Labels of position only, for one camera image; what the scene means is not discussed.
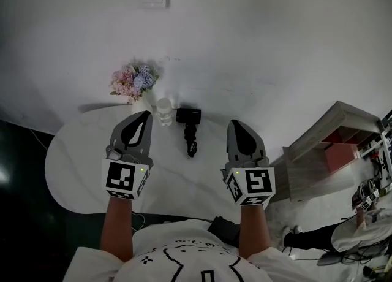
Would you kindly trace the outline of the clear glass jar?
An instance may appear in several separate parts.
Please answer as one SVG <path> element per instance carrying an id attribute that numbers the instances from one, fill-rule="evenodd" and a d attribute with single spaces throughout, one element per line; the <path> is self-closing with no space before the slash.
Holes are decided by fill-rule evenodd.
<path id="1" fill-rule="evenodd" d="M 173 109 L 169 99 L 164 97 L 156 102 L 156 115 L 161 126 L 170 126 L 172 124 Z"/>

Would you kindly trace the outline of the black hair dryer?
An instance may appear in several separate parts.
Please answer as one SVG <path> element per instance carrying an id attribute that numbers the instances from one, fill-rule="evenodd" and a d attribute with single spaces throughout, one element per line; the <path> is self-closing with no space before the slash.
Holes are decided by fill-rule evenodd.
<path id="1" fill-rule="evenodd" d="M 193 158 L 197 152 L 196 133 L 200 121 L 200 109 L 178 108 L 176 111 L 176 122 L 185 125 L 184 139 L 187 145 L 187 155 L 190 158 Z"/>

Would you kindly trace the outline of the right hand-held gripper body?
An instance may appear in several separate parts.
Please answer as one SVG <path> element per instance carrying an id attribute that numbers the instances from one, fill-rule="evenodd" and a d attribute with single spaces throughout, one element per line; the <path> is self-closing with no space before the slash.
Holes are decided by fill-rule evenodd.
<path id="1" fill-rule="evenodd" d="M 228 162 L 220 171 L 237 206 L 261 205 L 265 210 L 275 195 L 275 171 L 269 166 L 267 158 Z"/>

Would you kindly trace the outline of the grey wooden shelf cabinet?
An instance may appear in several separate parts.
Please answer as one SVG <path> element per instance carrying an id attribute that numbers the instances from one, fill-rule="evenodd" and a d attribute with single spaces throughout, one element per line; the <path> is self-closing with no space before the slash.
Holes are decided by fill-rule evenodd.
<path id="1" fill-rule="evenodd" d="M 283 155 L 272 163 L 276 194 L 272 202 L 313 199 L 353 187 L 352 164 L 359 152 L 384 127 L 379 117 L 341 101 L 335 102 Z M 335 173 L 330 173 L 325 150 L 334 144 L 356 145 L 358 159 Z"/>

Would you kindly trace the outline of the person's left forearm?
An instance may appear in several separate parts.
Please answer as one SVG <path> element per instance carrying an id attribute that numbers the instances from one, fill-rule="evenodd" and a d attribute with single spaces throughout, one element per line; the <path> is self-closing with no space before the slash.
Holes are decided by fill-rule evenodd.
<path id="1" fill-rule="evenodd" d="M 131 200 L 110 198 L 100 238 L 100 249 L 123 262 L 133 258 Z"/>

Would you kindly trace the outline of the white round table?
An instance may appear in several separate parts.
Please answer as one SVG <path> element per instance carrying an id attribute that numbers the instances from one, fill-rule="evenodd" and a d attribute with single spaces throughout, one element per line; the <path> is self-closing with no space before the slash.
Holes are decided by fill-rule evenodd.
<path id="1" fill-rule="evenodd" d="M 131 116 L 131 108 L 118 105 L 83 113 L 55 135 L 45 159 L 45 178 L 60 206 L 87 215 L 106 211 L 110 196 L 102 185 L 102 160 L 113 129 Z M 228 161 L 227 128 L 203 118 L 197 127 L 197 152 L 190 158 L 184 126 L 161 126 L 153 120 L 149 155 L 154 164 L 133 211 L 204 220 L 222 216 L 238 223 L 240 206 L 221 172 Z"/>

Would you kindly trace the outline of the black waist pouch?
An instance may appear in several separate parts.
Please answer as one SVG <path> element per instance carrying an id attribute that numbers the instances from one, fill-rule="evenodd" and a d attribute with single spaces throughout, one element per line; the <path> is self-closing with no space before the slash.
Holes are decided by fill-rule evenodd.
<path id="1" fill-rule="evenodd" d="M 208 232 L 215 235 L 227 245 L 233 246 L 235 248 L 239 247 L 239 224 L 235 224 L 221 216 L 217 216 L 210 224 Z"/>

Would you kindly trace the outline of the person's right forearm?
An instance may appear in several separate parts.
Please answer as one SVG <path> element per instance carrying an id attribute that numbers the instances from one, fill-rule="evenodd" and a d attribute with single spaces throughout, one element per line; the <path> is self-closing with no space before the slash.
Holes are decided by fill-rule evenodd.
<path id="1" fill-rule="evenodd" d="M 272 247 L 265 212 L 262 205 L 241 207 L 239 256 L 248 259 Z"/>

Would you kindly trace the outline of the red storage box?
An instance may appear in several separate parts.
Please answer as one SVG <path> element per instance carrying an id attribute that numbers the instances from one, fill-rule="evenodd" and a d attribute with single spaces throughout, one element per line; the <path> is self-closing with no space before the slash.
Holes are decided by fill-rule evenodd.
<path id="1" fill-rule="evenodd" d="M 325 150 L 326 163 L 330 173 L 335 173 L 358 159 L 356 145 L 334 144 Z"/>

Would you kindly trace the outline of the white vase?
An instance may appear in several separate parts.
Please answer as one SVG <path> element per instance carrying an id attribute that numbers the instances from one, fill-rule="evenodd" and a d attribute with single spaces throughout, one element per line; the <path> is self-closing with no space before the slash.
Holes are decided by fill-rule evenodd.
<path id="1" fill-rule="evenodd" d="M 152 90 L 144 92 L 136 101 L 132 103 L 132 114 L 149 111 L 154 115 L 156 109 L 156 97 Z"/>

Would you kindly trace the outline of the person's white printed shirt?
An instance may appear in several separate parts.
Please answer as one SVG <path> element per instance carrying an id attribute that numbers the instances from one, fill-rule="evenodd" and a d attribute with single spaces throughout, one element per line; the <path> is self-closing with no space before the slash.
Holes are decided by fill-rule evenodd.
<path id="1" fill-rule="evenodd" d="M 273 247 L 245 259 L 207 228 L 190 219 L 142 229 L 133 236 L 134 256 L 127 262 L 79 247 L 64 282 L 316 282 Z"/>

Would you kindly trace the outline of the pink and blue flower bouquet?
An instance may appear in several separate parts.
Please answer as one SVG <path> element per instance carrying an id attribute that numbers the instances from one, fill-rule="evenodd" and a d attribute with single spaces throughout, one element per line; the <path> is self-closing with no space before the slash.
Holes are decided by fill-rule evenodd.
<path id="1" fill-rule="evenodd" d="M 161 72 L 162 68 L 156 62 L 134 58 L 112 73 L 110 95 L 126 97 L 128 104 L 133 104 L 152 90 Z"/>

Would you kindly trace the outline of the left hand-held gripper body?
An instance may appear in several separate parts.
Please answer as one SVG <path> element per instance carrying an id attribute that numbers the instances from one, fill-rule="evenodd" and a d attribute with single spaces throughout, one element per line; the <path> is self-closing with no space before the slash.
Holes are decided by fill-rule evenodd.
<path id="1" fill-rule="evenodd" d="M 102 185 L 111 197 L 137 200 L 150 176 L 153 160 L 140 154 L 107 148 L 102 160 Z"/>

